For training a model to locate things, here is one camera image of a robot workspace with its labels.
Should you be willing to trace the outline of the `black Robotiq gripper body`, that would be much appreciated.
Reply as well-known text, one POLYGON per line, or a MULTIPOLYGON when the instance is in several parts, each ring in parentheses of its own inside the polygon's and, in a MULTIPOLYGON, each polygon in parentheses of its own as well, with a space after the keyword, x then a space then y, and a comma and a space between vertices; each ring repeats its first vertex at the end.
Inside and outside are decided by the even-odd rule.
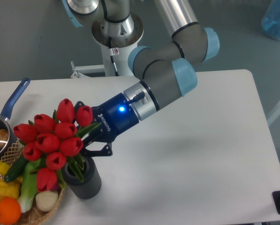
POLYGON ((139 119, 122 93, 99 106, 92 107, 93 118, 101 123, 102 134, 95 142, 111 143, 116 137, 139 123, 139 119))

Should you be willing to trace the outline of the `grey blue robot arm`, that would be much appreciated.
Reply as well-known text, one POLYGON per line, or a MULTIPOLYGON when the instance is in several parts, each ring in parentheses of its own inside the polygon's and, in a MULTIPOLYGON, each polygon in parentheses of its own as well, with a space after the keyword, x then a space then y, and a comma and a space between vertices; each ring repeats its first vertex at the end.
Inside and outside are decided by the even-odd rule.
POLYGON ((211 28, 202 28, 187 0, 157 0, 171 42, 161 48, 138 46, 144 28, 130 11, 128 0, 65 0, 63 6, 76 27, 91 25, 101 47, 103 64, 73 66, 73 77, 104 73, 135 76, 138 83, 110 100, 93 107, 97 131, 84 139, 85 146, 102 142, 98 151, 81 150, 84 157, 112 155, 115 138, 160 109, 185 96, 197 85, 196 63, 217 55, 219 38, 211 28))

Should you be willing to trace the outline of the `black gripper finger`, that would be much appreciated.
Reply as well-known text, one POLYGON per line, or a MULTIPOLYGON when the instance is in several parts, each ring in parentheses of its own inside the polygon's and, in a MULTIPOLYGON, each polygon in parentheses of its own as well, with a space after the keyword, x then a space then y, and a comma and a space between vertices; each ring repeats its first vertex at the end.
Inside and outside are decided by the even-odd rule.
POLYGON ((94 143, 94 141, 83 140, 83 148, 80 150, 80 154, 83 157, 110 157, 113 155, 112 143, 106 142, 105 145, 100 150, 90 150, 87 146, 94 143))
POLYGON ((84 105, 82 102, 78 102, 75 105, 75 118, 73 122, 77 123, 92 123, 93 111, 90 106, 84 105))

